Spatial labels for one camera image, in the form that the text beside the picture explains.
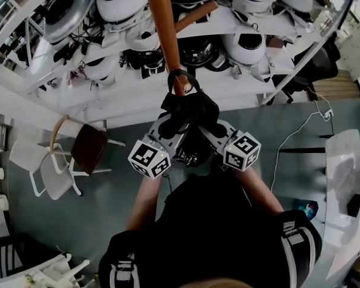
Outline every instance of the shelving unit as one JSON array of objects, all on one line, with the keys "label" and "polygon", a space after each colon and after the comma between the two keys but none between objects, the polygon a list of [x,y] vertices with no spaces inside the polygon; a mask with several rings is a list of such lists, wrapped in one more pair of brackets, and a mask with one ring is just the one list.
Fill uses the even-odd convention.
[{"label": "shelving unit", "polygon": [[[25,20],[33,10],[45,0],[27,0],[22,6],[13,4],[13,14],[4,19],[0,26],[0,46],[9,37],[12,31]],[[335,23],[343,15],[344,8],[338,12]],[[307,62],[329,37],[330,31],[320,34],[318,31],[307,33],[302,27],[294,26],[285,14],[274,17],[258,18],[259,31],[245,26],[239,22],[231,10],[219,6],[211,13],[211,18],[205,23],[194,23],[178,33],[178,38],[194,37],[199,35],[218,34],[269,34],[289,38],[302,37],[316,43],[303,62]],[[121,52],[128,49],[125,42],[125,33],[108,36],[107,45],[102,47],[92,46],[89,48],[83,61],[85,63]],[[154,120],[160,113],[161,102],[167,93],[167,74],[153,75],[147,79],[140,78],[140,72],[130,68],[124,75],[109,87],[91,87],[91,82],[85,79],[75,78],[68,81],[71,70],[77,70],[73,59],[63,63],[53,61],[54,48],[43,38],[38,44],[31,62],[21,75],[10,71],[0,64],[0,85],[13,93],[25,98],[27,101],[48,108],[53,114],[69,114],[85,122],[108,120],[111,127],[133,124]],[[268,58],[264,57],[259,68],[262,72],[268,72],[269,62],[272,64],[272,74],[286,74],[287,80],[277,88],[272,81],[262,82],[252,77],[247,70],[243,70],[240,80],[235,80],[231,75],[231,69],[221,73],[214,73],[205,68],[197,69],[198,78],[205,92],[214,99],[221,110],[241,109],[248,106],[256,106],[253,101],[256,95],[268,95],[263,103],[281,90],[298,71],[301,63],[294,66],[285,48],[277,53],[274,49],[267,48]],[[46,86],[46,83],[58,78],[57,87]],[[39,89],[46,86],[47,91]]]}]

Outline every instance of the wooden board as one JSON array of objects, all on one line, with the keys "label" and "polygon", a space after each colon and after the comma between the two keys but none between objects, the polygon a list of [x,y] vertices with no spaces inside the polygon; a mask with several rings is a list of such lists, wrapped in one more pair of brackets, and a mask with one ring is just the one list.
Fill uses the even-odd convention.
[{"label": "wooden board", "polygon": [[339,70],[337,77],[313,82],[316,93],[327,99],[360,98],[360,89],[347,70]]}]

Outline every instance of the person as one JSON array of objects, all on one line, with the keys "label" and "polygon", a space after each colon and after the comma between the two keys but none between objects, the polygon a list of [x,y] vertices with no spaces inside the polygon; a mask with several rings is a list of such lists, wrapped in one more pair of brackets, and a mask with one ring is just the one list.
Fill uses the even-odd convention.
[{"label": "person", "polygon": [[300,287],[319,258],[304,212],[284,211],[251,167],[191,175],[155,221],[160,181],[143,178],[100,261],[102,288]]}]

